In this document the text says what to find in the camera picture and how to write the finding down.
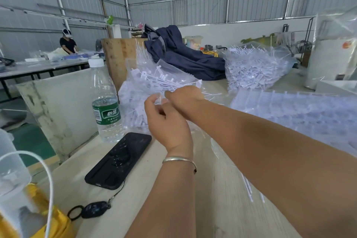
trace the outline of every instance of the plastic water bottle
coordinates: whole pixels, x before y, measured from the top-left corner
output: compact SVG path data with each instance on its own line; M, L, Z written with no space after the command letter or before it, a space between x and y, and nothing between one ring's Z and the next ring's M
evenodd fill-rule
M103 59L91 58L88 63L92 70L92 106L99 135L105 142L117 142L123 137L124 130L114 83Z

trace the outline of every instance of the wooden board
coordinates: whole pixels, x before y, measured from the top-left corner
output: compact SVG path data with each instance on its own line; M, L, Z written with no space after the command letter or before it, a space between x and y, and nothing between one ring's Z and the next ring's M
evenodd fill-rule
M136 58L136 46L145 47L147 39L102 39L110 77L113 79L116 91L119 91L122 83L126 80L125 60Z

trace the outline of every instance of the silver bangle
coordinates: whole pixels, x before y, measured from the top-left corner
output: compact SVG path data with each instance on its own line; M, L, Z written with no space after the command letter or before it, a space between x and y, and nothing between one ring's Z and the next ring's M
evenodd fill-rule
M194 163L194 161L192 161L192 160L190 160L190 159L187 159L187 158L181 157L181 156L170 156L170 157L166 157L166 158L163 160L163 163L169 162L169 161L187 161L187 162L190 162L190 163L194 164L194 174L197 173L197 166L196 166L196 164Z

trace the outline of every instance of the white wall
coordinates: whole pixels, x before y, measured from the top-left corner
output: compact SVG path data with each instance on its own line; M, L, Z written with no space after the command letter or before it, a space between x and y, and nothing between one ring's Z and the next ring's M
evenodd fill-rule
M242 39L259 38L262 35L269 36L274 32L281 32L284 24L289 25L289 31L295 31L295 41L305 38L309 18L261 21L235 24L210 24L201 26L180 27L182 37L203 36L201 45L222 45L229 47L240 44ZM314 23L309 41L312 42Z

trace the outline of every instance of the person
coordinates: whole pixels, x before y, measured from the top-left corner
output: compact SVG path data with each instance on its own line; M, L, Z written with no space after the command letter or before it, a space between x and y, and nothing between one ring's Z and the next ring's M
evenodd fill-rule
M68 54L75 54L78 52L78 47L73 39L72 33L69 29L62 30L63 36L60 38L60 45Z
M303 238L357 237L357 158L186 86L145 101L149 130L167 156L193 159L186 120L211 136ZM162 164L125 238L196 236L194 164Z

